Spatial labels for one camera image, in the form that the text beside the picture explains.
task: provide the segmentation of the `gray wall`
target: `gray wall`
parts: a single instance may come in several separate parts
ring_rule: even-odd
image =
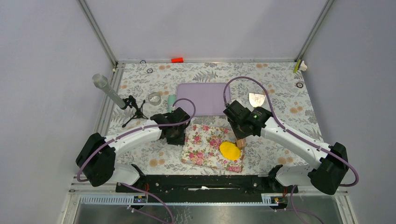
[[[360,224],[396,218],[395,12],[394,0],[337,0],[304,57],[323,137],[360,174],[349,189]]]
[[[119,60],[294,59],[326,0],[87,0]]]
[[[55,223],[111,65],[77,1],[6,0],[0,68],[0,223]]]

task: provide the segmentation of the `table surface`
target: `table surface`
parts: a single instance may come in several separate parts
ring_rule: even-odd
[[[304,84],[301,72],[293,73],[295,63],[147,63],[126,64],[119,87],[119,94],[126,98],[132,95],[141,104],[152,92],[162,95],[160,105],[146,103],[143,112],[147,117],[167,112],[169,95],[176,94],[180,83],[223,82],[233,77],[248,76],[261,82],[267,88],[279,119],[291,127],[320,141],[323,141],[319,126]],[[303,83],[297,88],[296,83]],[[231,98],[242,100],[253,109],[248,101],[249,92],[262,93],[261,88],[246,79],[238,79],[231,84]],[[267,100],[262,106],[269,110]],[[115,134],[139,126],[144,119],[125,123],[134,113],[132,109],[121,110],[114,107],[107,134]],[[230,128],[225,116],[200,116],[192,124]],[[246,139],[244,169],[237,174],[230,171],[205,168],[182,163],[182,146],[166,144],[158,140],[132,148],[118,158],[124,164],[136,164],[143,173],[152,175],[266,175],[275,165],[297,166],[306,164],[299,156],[281,145],[262,137],[249,136]]]

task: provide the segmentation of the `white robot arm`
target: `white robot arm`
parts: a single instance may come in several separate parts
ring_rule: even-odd
[[[184,130],[190,123],[187,120],[190,120],[190,116],[183,109],[177,108],[172,113],[156,114],[144,125],[122,133],[105,137],[99,133],[92,134],[76,163],[94,187],[115,182],[132,185],[139,179],[139,172],[134,166],[117,163],[117,158],[138,145],[158,139],[166,139],[172,145],[183,145]]]
[[[314,142],[318,147],[329,149],[336,156],[348,161],[346,149],[342,144],[336,142],[331,146],[318,142],[282,121],[279,121],[279,124],[273,114],[262,107],[250,111],[238,101],[233,101],[226,106],[224,114],[237,139],[250,135],[262,136],[275,141],[307,161],[308,165],[302,166],[277,165],[269,172],[269,177],[275,178],[283,186],[313,185],[318,190],[333,195],[348,171],[348,167],[343,162],[306,142]]]

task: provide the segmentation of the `black tripod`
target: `black tripod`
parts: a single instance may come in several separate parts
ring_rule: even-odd
[[[129,95],[128,98],[125,98],[123,100],[127,105],[126,107],[129,106],[130,108],[135,108],[136,112],[125,124],[122,125],[122,127],[126,127],[127,124],[134,119],[140,119],[140,118],[149,119],[148,117],[146,117],[146,115],[143,114],[143,105],[146,103],[146,100],[143,100],[143,103],[141,104],[140,107],[137,106],[136,99],[131,95]]]

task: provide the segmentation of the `pink floral fabric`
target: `pink floral fabric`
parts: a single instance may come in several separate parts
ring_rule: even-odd
[[[231,130],[206,125],[189,126],[186,130],[182,162],[240,173],[243,169],[244,152],[234,161],[224,158],[219,149],[224,141],[235,142]]]

